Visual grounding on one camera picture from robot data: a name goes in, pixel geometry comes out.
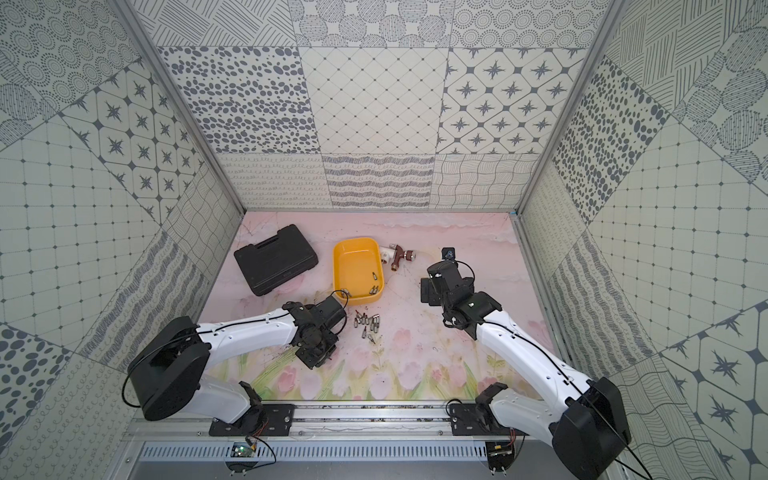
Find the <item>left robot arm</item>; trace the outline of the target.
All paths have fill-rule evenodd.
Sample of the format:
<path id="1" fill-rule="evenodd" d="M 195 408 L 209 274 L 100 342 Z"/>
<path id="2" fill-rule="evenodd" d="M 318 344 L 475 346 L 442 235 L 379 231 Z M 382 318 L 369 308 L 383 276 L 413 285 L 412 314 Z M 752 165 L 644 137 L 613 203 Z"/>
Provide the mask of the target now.
<path id="1" fill-rule="evenodd" d="M 290 346 L 309 369 L 328 361 L 346 325 L 346 300 L 334 295 L 316 304 L 290 301 L 263 315 L 195 324 L 188 316 L 171 320 L 127 367 L 123 402 L 145 420 L 160 421 L 179 412 L 208 416 L 244 434 L 267 422 L 261 396 L 248 382 L 234 384 L 206 371 L 231 358 L 271 347 Z"/>

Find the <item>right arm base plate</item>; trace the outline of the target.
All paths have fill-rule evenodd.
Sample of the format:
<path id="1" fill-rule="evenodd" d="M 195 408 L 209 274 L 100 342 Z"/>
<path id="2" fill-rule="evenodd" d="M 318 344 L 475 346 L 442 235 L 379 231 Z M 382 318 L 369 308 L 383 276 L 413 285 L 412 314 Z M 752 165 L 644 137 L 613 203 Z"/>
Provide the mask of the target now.
<path id="1" fill-rule="evenodd" d="M 456 400 L 445 405 L 453 436 L 527 436 L 522 430 L 502 426 L 490 413 L 490 409 L 474 403 Z"/>

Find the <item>yellow plastic storage box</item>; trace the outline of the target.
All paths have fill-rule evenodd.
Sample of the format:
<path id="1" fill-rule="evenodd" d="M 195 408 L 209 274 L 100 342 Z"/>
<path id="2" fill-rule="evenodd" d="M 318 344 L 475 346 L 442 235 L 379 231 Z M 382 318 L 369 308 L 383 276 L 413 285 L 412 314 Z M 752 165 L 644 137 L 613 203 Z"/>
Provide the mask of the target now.
<path id="1" fill-rule="evenodd" d="M 374 281 L 372 272 L 378 276 Z M 378 285 L 380 291 L 370 295 Z M 347 306 L 373 303 L 379 300 L 385 286 L 379 245 L 369 237 L 346 239 L 333 249 L 333 290 L 337 299 Z"/>

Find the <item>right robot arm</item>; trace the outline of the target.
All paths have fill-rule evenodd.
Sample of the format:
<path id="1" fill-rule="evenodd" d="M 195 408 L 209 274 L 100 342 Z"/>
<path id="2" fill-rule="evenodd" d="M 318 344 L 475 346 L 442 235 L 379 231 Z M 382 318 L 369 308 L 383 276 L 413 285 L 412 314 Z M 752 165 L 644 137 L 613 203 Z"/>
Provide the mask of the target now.
<path id="1" fill-rule="evenodd" d="M 631 442 L 618 387 L 592 379 L 528 335 L 502 305 L 475 288 L 455 260 L 431 265 L 427 277 L 442 308 L 444 325 L 465 332 L 493 351 L 539 394 L 532 400 L 495 383 L 475 400 L 488 427 L 520 430 L 548 444 L 578 479 L 597 479 Z"/>

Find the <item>pile of silver bits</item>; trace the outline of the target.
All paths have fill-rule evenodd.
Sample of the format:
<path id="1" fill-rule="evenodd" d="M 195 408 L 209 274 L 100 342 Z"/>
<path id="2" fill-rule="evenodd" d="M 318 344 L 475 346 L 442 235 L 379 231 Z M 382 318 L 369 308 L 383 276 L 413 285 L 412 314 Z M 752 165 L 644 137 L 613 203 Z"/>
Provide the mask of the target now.
<path id="1" fill-rule="evenodd" d="M 368 315 L 365 312 L 356 311 L 353 326 L 362 329 L 362 339 L 367 340 L 371 344 L 377 344 L 376 335 L 379 333 L 381 326 L 381 316 L 379 314 Z"/>

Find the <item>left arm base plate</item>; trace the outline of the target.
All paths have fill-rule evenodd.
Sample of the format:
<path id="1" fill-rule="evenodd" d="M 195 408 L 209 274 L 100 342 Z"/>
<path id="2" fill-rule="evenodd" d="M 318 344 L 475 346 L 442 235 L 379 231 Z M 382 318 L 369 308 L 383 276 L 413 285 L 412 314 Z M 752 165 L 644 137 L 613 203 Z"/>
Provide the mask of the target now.
<path id="1" fill-rule="evenodd" d="M 254 406 L 232 424 L 214 418 L 208 434 L 211 437 L 286 437 L 290 434 L 295 410 L 296 405 L 291 403 Z"/>

